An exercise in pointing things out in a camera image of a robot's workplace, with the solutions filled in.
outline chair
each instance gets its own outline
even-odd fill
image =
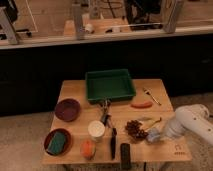
[[[6,12],[11,23],[13,23],[14,21],[18,19],[18,9],[14,0],[0,0],[0,7],[6,8]],[[28,37],[32,36],[32,33],[27,28],[16,30],[16,32],[25,32]],[[6,39],[5,34],[0,34],[0,40],[2,39]]]
[[[126,17],[132,30],[147,30],[162,28],[162,24],[150,22],[150,14],[159,14],[161,10],[161,0],[124,0]]]

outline wooden table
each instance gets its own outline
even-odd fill
[[[142,87],[149,89],[152,94],[162,104],[154,103],[151,108],[135,109],[130,107],[131,101],[113,102],[110,106],[110,114],[117,128],[117,148],[116,157],[111,160],[109,141],[111,131],[106,128],[103,140],[96,144],[96,154],[92,160],[85,160],[80,155],[80,144],[86,138],[89,138],[87,127],[90,121],[99,120],[102,112],[99,105],[90,105],[85,96],[85,81],[64,81],[61,87],[59,101],[65,98],[74,98],[81,104],[82,110],[77,120],[73,122],[64,122],[54,116],[51,130],[56,128],[67,129],[74,137],[72,148],[62,156],[50,156],[44,153],[43,164],[87,164],[87,163],[118,163],[120,162],[119,147],[121,143],[131,143],[124,127],[127,121],[135,120],[141,116],[161,117],[162,121],[155,125],[162,130],[166,121],[174,115],[173,107],[160,79],[140,79],[133,80],[137,94],[132,101],[142,103],[151,100],[148,95],[142,91]],[[145,140],[139,143],[131,143],[132,162],[165,162],[165,161],[189,161],[191,154],[187,147],[185,138],[177,140],[164,138],[162,141],[154,144],[148,144]]]
[[[113,26],[119,26],[121,32],[131,32],[129,24],[126,19],[83,19],[83,25],[92,24],[94,27],[94,34],[105,34],[105,31],[111,29]],[[73,20],[67,20],[64,27],[64,36],[74,36],[75,27]]]

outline table leg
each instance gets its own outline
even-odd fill
[[[144,162],[144,163],[143,163],[143,171],[146,171],[146,168],[147,168],[147,163]]]
[[[165,162],[162,166],[160,166],[159,171],[166,171],[172,162]]]
[[[69,164],[62,164],[62,167],[64,168],[65,171],[73,171],[73,169],[70,167]]]

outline floor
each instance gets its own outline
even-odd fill
[[[33,37],[62,36],[66,20],[72,19],[72,3],[74,0],[15,1],[19,9],[18,20],[14,23],[15,28],[29,28],[33,33]],[[112,14],[106,2],[106,0],[100,0],[101,13],[104,18],[112,18]],[[123,0],[116,0],[116,3],[112,3],[112,7],[117,18],[126,15]],[[185,0],[178,26],[212,25],[212,8],[212,0]],[[88,8],[84,7],[83,13],[87,12]]]
[[[213,111],[213,93],[172,97],[174,108],[201,103]],[[0,170],[2,171],[63,171],[60,165],[42,165],[43,142],[49,132],[52,112],[0,117]],[[168,171],[213,171],[213,147],[194,133],[187,131],[186,140],[193,159],[172,163]],[[159,164],[148,164],[148,171],[158,171]],[[75,171],[118,171],[115,165],[75,165]],[[142,170],[134,164],[131,171]]]

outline cable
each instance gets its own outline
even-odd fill
[[[115,13],[114,13],[114,9],[120,9],[120,8],[123,7],[121,2],[113,2],[113,1],[110,1],[110,0],[106,0],[106,1],[101,0],[101,2],[108,4],[109,8],[108,7],[100,7],[100,8],[102,8],[102,9],[110,9],[113,18],[116,18]],[[112,4],[119,4],[119,6],[112,7]]]
[[[28,11],[29,11],[29,13],[30,13],[30,16],[31,16],[31,18],[32,18],[32,22],[33,22],[33,25],[34,25],[34,28],[35,28],[35,31],[31,31],[31,33],[32,33],[32,32],[38,32],[38,27],[37,27],[36,22],[35,22],[35,19],[34,19],[34,17],[33,17],[32,11],[31,11],[31,9],[30,9],[28,0],[26,0],[26,5],[27,5],[27,9],[28,9]]]
[[[112,9],[120,9],[123,8],[123,4],[121,2],[110,1],[110,4],[117,4],[117,6],[112,6]]]
[[[107,0],[107,3],[108,3],[108,5],[109,5],[109,9],[110,9],[110,11],[111,11],[111,13],[112,13],[112,17],[113,17],[113,18],[116,18],[116,17],[115,17],[115,13],[114,13],[114,11],[113,11],[113,9],[112,9],[112,6],[111,6],[111,2],[110,2],[109,0]]]

